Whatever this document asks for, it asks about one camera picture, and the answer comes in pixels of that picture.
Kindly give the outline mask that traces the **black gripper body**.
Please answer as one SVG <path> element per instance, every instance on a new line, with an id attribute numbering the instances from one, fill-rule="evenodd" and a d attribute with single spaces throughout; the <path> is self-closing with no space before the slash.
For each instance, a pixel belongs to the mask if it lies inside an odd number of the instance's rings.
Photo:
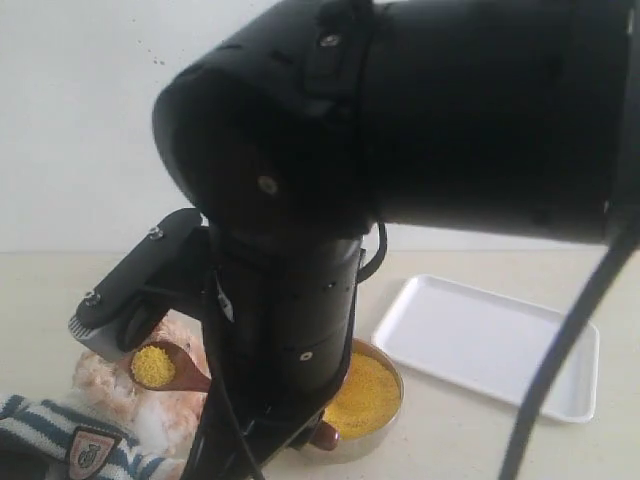
<path id="1" fill-rule="evenodd" d="M 350 367 L 348 349 L 208 349 L 213 375 L 202 423 L 239 449 L 335 450 L 342 433 L 324 415 Z"/>

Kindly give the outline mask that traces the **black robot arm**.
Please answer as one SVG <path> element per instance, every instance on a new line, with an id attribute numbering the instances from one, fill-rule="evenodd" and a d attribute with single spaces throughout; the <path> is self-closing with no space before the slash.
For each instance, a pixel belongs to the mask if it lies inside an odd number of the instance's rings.
<path id="1" fill-rule="evenodd" d="M 530 383 L 518 476 L 552 382 L 639 247 L 635 1 L 281 1 L 183 70 L 159 155 L 208 220 L 214 384 L 187 474 L 260 478 L 348 368 L 372 229 L 606 247 Z"/>

